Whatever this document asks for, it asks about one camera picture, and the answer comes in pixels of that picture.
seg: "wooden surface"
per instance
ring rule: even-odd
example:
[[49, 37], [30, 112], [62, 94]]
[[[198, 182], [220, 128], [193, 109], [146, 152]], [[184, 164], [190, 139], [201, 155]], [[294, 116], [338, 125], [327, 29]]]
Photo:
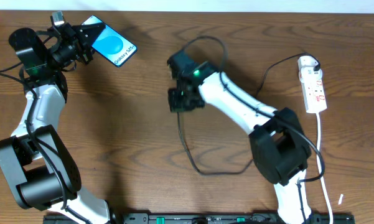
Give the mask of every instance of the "wooden surface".
[[[282, 58], [305, 50], [320, 60], [329, 108], [321, 113], [321, 146], [332, 208], [352, 212], [357, 223], [374, 223], [374, 15], [64, 13], [72, 24], [94, 13], [139, 48], [121, 68], [95, 55], [89, 66], [79, 64], [66, 74], [68, 103], [58, 133], [83, 185], [96, 196], [110, 198], [121, 211], [277, 209], [273, 186], [255, 166], [239, 176], [201, 177], [180, 145], [176, 115], [167, 104], [167, 89], [175, 82], [166, 60], [186, 41], [208, 34], [228, 44], [226, 72], [251, 94], [267, 67]], [[0, 69], [19, 61], [7, 42], [11, 32], [46, 29], [50, 14], [0, 11]], [[193, 50], [219, 55], [215, 46], [205, 42]], [[271, 70], [259, 100], [293, 109], [315, 141], [316, 119], [305, 113], [295, 60]], [[22, 87], [0, 77], [0, 139], [16, 128], [25, 105]], [[187, 143], [203, 170], [238, 170], [251, 158], [244, 132], [214, 107], [185, 113], [183, 121]], [[313, 175], [314, 156], [308, 169]], [[344, 198], [338, 205], [340, 194]], [[320, 182], [308, 184], [307, 197], [311, 208], [327, 212]], [[0, 223], [41, 223], [44, 214], [19, 208], [0, 170]]]

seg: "power strip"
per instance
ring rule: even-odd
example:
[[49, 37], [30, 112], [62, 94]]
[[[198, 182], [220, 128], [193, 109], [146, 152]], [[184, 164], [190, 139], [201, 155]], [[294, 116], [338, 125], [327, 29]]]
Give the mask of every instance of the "power strip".
[[302, 56], [297, 64], [306, 112], [319, 113], [324, 111], [327, 106], [322, 82], [322, 70], [314, 71], [318, 62], [311, 56]]

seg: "green light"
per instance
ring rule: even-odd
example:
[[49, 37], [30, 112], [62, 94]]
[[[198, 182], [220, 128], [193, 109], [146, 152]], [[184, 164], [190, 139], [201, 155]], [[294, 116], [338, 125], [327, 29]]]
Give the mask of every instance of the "green light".
[[195, 76], [199, 76], [199, 74], [200, 74], [200, 71], [199, 71], [199, 70], [195, 70], [195, 71], [194, 71], [194, 75], [195, 75]]

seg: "black metal base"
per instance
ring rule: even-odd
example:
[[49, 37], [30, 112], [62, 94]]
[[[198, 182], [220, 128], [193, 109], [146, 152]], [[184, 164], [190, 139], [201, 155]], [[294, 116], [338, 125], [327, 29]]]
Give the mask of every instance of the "black metal base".
[[[284, 223], [276, 213], [254, 213], [252, 215], [178, 215], [130, 213], [123, 215], [124, 224], [254, 224]], [[307, 224], [328, 224], [328, 215], [312, 214]], [[45, 216], [43, 224], [77, 224], [63, 215]], [[334, 224], [355, 224], [353, 215], [334, 215]]]

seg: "green component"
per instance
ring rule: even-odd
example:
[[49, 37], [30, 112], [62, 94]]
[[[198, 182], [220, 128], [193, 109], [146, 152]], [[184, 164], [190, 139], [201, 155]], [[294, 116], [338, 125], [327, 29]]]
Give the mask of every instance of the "green component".
[[164, 224], [164, 217], [157, 217], [156, 224]]
[[199, 74], [200, 74], [200, 71], [199, 71], [199, 70], [195, 70], [195, 71], [194, 71], [194, 75], [195, 75], [195, 76], [199, 76]]

